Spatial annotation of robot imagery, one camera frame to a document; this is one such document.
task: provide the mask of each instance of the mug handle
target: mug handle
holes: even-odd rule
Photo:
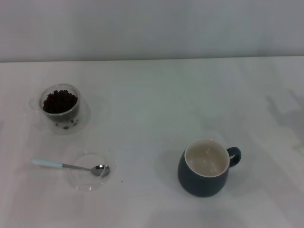
[[[239,163],[239,161],[241,160],[242,157],[242,153],[239,150],[238,147],[231,147],[229,149],[227,149],[229,157],[230,157],[230,164],[229,167],[233,167],[235,165],[237,165]]]

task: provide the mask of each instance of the table surface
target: table surface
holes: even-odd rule
[[[0,75],[1,228],[303,227],[304,57],[3,63]],[[28,106],[59,83],[90,107],[75,134],[41,128]],[[242,151],[209,198],[177,179],[197,138]],[[29,163],[81,150],[113,167],[92,192]]]

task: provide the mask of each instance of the mug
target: mug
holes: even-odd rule
[[[224,187],[229,167],[240,160],[238,147],[225,149],[212,139],[197,139],[186,147],[180,158],[178,178],[192,195],[212,196]]]

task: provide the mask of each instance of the spoon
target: spoon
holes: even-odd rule
[[[42,158],[32,158],[30,162],[34,165],[42,165],[52,168],[69,168],[69,169],[90,171],[93,175],[97,177],[105,177],[110,173],[110,167],[107,165],[97,165],[91,169],[88,169],[80,166],[63,164],[57,161],[50,161]]]

